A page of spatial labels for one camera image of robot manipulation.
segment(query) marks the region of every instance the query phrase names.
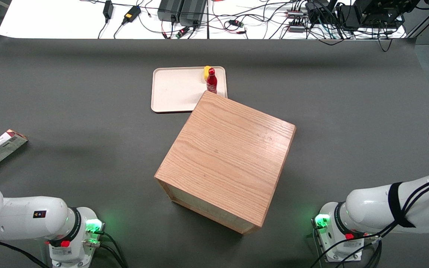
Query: green indicator light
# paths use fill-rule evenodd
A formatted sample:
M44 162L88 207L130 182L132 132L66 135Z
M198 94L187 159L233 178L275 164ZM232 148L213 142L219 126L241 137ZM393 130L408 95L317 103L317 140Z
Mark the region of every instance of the green indicator light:
M102 222L99 219L87 220L85 222L85 230L89 232L100 231Z
M315 220L315 224L317 224L318 227L325 228L327 227L327 224L329 224L330 222L330 216L327 214L319 214L315 216L314 220Z

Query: red button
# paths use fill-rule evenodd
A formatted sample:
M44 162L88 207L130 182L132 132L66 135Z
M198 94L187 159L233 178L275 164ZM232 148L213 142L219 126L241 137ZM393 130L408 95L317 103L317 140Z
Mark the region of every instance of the red button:
M64 248L67 248L69 245L70 245L70 241L65 240L61 242L61 246Z

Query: yellow object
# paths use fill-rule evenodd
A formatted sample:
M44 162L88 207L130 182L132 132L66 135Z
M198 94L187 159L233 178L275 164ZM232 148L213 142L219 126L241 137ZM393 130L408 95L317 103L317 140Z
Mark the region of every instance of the yellow object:
M208 79L208 72L210 71L211 66L205 66L204 67L204 80L206 81Z

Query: gray table surface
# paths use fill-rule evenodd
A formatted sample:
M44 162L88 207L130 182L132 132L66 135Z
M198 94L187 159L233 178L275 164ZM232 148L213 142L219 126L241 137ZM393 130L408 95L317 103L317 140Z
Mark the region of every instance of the gray table surface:
M248 236L170 202L153 179L189 113L150 110L152 72L207 64L226 69L230 99L298 127L264 227ZM0 37L8 128L29 143L0 163L3 195L92 208L131 268L309 267L323 204L429 175L429 86L407 39L383 53L374 41ZM11 243L40 256L39 242ZM0 267L35 265L0 248ZM92 267L117 266L99 250ZM429 234L389 234L378 267L429 267Z

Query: white table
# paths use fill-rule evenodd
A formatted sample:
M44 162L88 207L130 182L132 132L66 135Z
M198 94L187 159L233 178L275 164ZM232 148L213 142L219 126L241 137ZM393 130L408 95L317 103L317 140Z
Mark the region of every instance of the white table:
M114 3L136 5L136 0L113 0ZM144 8L149 0L139 0L139 5L142 13L132 23L126 24L116 35L117 39L163 39L161 33L162 25L165 31L171 30L170 22L162 22L158 20L157 8L160 5L160 0L152 0L147 9ZM279 0L270 0L270 3L282 2ZM350 0L341 0L350 4ZM265 2L260 0L223 0L213 2L208 0L209 14L236 14L244 12L250 8L264 5ZM266 17L270 17L274 11L282 4L273 4L266 7ZM284 12L291 9L292 4L285 4L277 12ZM105 20L102 15L104 3L91 3L88 1L79 0L12 0L12 3L7 10L6 16L0 27L0 35L14 37L14 38L53 38L53 39L96 39L99 31L104 26ZM108 26L102 32L102 39L114 38L114 32L120 26L124 14L130 9L128 6L114 5L112 20L109 21ZM251 10L247 13L262 15L263 8L260 7ZM222 28L222 22L232 20L234 17L220 17L214 18L209 16L210 26ZM247 29L247 36L249 39L279 39L281 34L284 34L284 25L279 29L281 23L286 25L292 19L286 20L286 14L279 13L274 15L273 19L269 22L259 22L251 17L246 17L243 22ZM206 23L206 15L204 15L203 22ZM312 34L308 36L309 39L340 39L338 33L333 33L330 37L329 33L318 26L312 30ZM177 33L183 26L175 24L174 34ZM378 29L361 29L376 33ZM403 27L398 29L390 38L400 38L405 36ZM371 38L370 34L360 34L353 39ZM207 27L201 26L192 35L191 39L206 39ZM210 27L210 39L245 39L244 34L235 34L226 32L225 30L215 29ZM283 39L305 39L306 33L291 33L288 32Z

